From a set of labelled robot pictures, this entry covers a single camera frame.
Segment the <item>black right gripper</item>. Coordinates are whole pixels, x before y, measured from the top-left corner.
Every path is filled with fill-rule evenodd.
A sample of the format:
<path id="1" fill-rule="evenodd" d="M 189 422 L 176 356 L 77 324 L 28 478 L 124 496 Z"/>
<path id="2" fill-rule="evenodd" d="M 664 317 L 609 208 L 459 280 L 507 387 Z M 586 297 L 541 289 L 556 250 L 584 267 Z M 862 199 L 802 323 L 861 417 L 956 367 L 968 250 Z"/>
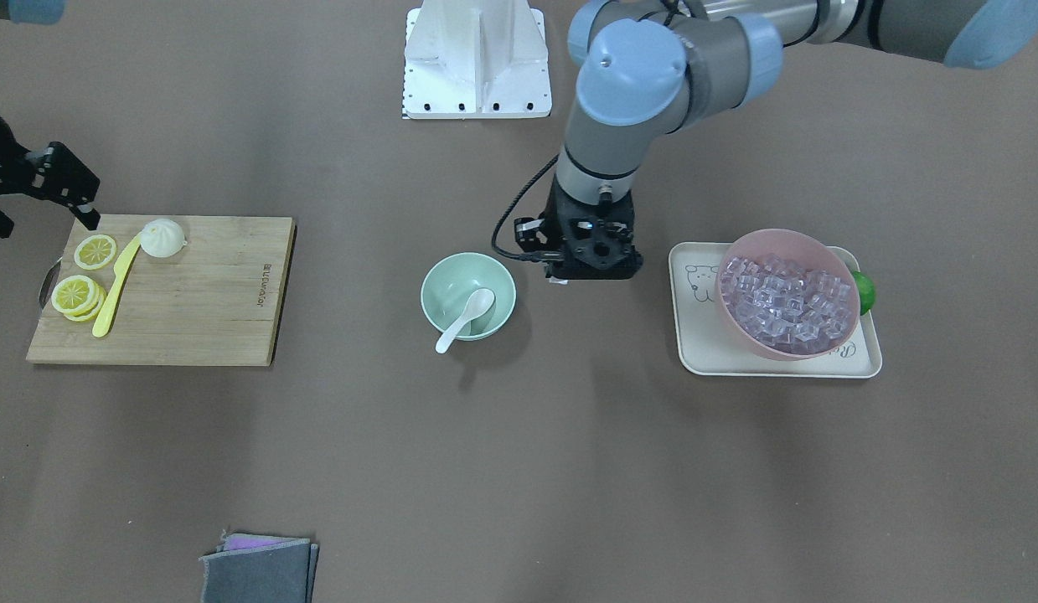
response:
<path id="1" fill-rule="evenodd" d="M 28 150 L 17 142 L 12 127 L 0 116 L 0 195 L 25 194 L 63 205 L 94 232 L 101 221 L 93 207 L 98 188 L 100 179 L 63 142 Z M 0 209 L 0 238 L 12 232 L 12 219 Z"/>

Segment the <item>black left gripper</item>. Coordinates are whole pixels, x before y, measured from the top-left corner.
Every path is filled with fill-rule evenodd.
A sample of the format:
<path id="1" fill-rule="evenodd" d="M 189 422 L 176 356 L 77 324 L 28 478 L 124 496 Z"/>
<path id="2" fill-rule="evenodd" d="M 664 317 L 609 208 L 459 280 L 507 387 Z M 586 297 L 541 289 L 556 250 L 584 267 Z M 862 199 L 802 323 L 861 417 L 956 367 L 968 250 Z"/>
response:
<path id="1" fill-rule="evenodd" d="M 585 204 L 572 198 L 554 179 L 543 229 L 555 261 L 545 274 L 557 280 L 626 280 L 641 270 L 634 238 L 633 195 L 610 203 Z"/>

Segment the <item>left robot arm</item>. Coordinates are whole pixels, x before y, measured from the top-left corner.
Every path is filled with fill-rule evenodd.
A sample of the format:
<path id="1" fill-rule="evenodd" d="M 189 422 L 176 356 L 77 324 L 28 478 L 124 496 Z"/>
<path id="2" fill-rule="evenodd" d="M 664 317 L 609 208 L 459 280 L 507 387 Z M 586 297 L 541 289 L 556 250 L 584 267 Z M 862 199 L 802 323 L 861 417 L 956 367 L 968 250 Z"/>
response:
<path id="1" fill-rule="evenodd" d="M 641 268 L 633 186 L 661 135 L 767 93 L 795 44 L 845 43 L 948 68 L 994 68 L 1038 34 L 1038 1 L 591 1 L 548 203 L 515 238 L 553 280 Z"/>

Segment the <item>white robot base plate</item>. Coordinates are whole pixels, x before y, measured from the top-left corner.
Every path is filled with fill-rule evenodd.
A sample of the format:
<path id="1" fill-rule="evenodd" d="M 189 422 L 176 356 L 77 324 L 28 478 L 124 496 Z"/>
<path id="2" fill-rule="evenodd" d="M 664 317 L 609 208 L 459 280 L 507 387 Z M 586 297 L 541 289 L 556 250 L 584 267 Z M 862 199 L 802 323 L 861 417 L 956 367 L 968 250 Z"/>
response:
<path id="1" fill-rule="evenodd" d="M 424 1 L 405 24 L 403 118 L 552 113 L 545 15 L 526 1 Z"/>

